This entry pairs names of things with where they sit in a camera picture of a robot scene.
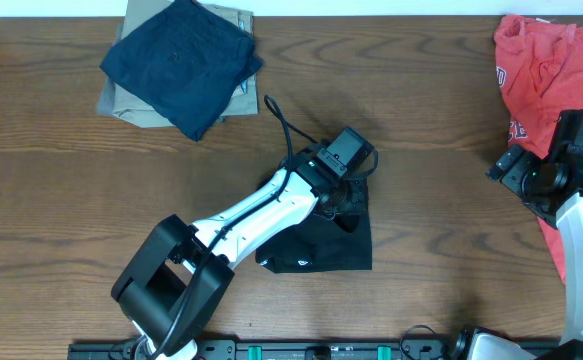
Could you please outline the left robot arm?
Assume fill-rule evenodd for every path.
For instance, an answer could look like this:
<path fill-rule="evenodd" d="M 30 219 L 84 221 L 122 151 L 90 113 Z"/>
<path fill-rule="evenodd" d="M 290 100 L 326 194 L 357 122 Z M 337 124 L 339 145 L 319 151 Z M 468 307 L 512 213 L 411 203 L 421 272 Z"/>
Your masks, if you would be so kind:
<path fill-rule="evenodd" d="M 376 154 L 341 159 L 309 147 L 225 211 L 160 221 L 111 290 L 149 358 L 195 356 L 196 337 L 250 255 L 274 273 L 371 269 L 369 174 L 357 168 Z"/>

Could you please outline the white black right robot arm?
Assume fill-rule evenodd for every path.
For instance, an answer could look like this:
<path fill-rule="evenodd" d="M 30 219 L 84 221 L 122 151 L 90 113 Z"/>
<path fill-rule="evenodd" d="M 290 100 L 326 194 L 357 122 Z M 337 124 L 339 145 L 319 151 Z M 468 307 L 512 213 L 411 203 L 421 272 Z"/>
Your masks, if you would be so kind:
<path fill-rule="evenodd" d="M 544 159 L 511 146 L 487 172 L 556 228 L 565 262 L 565 325 L 545 359 L 583 359 L 583 149 L 564 145 Z"/>

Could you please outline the black t-shirt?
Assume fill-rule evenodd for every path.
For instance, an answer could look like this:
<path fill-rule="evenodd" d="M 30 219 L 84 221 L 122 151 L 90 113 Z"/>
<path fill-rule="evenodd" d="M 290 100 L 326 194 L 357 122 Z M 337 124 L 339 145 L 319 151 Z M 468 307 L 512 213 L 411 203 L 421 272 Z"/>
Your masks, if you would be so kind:
<path fill-rule="evenodd" d="M 312 273 L 372 268 L 372 232 L 368 213 L 368 185 L 351 184 L 357 213 L 336 213 L 326 217 L 310 214 L 261 245 L 255 261 L 269 271 Z"/>

